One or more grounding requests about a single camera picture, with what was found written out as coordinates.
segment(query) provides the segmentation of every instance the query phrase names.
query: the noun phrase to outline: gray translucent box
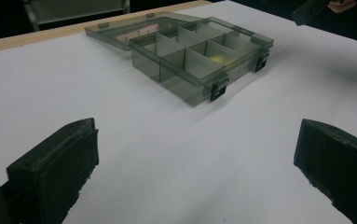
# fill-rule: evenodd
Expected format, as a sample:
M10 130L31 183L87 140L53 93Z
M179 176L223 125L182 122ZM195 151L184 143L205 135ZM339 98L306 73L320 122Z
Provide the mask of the gray translucent box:
M273 39L217 18L152 18L118 25L108 41L102 30L88 29L87 34L131 49L134 67L192 106L217 99L229 84L259 71L273 46Z

